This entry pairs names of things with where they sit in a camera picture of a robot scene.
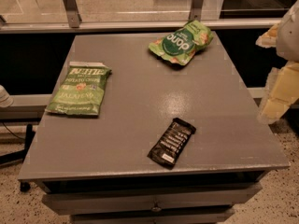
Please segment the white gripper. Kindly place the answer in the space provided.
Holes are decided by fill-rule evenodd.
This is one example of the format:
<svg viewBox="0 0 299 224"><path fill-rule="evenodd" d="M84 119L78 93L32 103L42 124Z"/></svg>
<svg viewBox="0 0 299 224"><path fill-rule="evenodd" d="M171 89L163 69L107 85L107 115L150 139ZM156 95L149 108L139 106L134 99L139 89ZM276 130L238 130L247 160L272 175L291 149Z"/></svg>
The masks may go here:
<svg viewBox="0 0 299 224"><path fill-rule="evenodd" d="M256 40L262 48L276 47L277 55L287 62L280 69L272 68L268 74L264 96L259 105L258 121L272 124L278 121L299 100L299 1Z"/></svg>

